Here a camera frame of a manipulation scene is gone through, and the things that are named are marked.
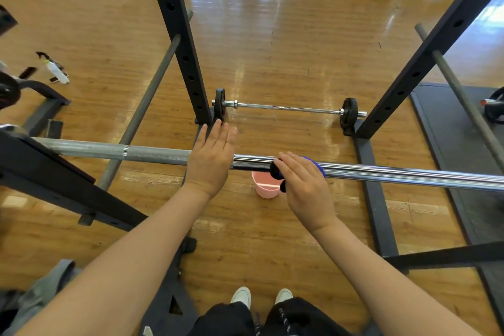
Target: pink cup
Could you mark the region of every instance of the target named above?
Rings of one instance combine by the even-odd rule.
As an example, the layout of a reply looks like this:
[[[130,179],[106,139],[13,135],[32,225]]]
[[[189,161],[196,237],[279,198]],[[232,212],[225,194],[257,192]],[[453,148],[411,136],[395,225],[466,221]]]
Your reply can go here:
[[[269,173],[252,172],[252,180],[254,180],[255,191],[262,198],[275,198],[280,192],[282,181],[274,179]]]

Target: right hand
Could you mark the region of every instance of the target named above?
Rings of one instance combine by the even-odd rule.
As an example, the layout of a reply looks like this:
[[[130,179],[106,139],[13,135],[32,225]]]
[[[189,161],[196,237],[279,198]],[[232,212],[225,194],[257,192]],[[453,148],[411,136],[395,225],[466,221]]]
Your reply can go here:
[[[313,234],[339,222],[329,186],[312,161],[280,152],[274,163],[285,178],[289,207],[306,230]]]

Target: left hand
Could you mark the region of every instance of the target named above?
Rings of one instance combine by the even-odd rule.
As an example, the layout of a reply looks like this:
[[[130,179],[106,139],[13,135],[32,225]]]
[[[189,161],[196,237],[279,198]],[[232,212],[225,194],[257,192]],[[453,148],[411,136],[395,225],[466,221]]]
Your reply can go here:
[[[196,187],[212,199],[227,180],[238,129],[230,128],[228,123],[221,125],[221,120],[217,120],[206,138],[207,129],[203,125],[187,160],[186,185]]]

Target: hardwood floor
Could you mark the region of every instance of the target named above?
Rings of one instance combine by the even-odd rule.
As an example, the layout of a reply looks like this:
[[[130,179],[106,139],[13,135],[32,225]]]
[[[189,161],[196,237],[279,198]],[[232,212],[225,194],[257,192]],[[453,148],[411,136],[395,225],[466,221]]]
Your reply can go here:
[[[0,0],[19,25],[0,39],[0,59],[16,74],[42,66],[35,51],[65,65],[72,99],[58,118],[64,138],[117,143],[169,37],[156,0]],[[431,29],[453,0],[186,0],[209,99],[218,87],[244,103],[337,109],[358,98],[371,111],[420,45],[413,29]],[[501,86],[504,0],[494,0],[447,53],[467,85]],[[36,79],[47,81],[45,70]],[[444,82],[437,69],[425,79]],[[0,112],[20,124],[41,98],[23,91]],[[355,162],[353,145],[333,117],[268,110],[228,110],[240,131],[237,152],[292,150],[320,161]],[[172,64],[133,144],[192,146],[196,127],[180,71]],[[372,139],[379,165],[434,169],[409,101]],[[98,178],[104,160],[70,158]],[[146,214],[180,186],[183,167],[123,162],[110,192]],[[373,247],[357,181],[331,180],[340,218]],[[464,244],[441,188],[384,184],[401,253]],[[2,190],[0,286],[27,288],[60,258],[80,266],[123,235],[18,192]],[[290,288],[357,332],[368,313],[349,282],[289,211],[284,196],[259,198],[247,172],[231,171],[223,191],[192,228],[194,254],[182,278],[200,313],[247,285],[264,320],[277,292]],[[413,271],[410,278],[483,335],[501,334],[473,269]]]

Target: white sneaker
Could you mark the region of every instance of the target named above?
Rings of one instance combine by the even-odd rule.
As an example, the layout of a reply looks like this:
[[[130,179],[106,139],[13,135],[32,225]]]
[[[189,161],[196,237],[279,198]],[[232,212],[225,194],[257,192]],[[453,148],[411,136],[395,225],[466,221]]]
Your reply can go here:
[[[282,288],[275,299],[275,304],[284,302],[286,300],[292,299],[294,296],[292,292],[286,288]]]
[[[233,297],[231,298],[231,303],[242,302],[250,309],[250,303],[252,302],[252,295],[247,287],[240,287],[236,290]]]

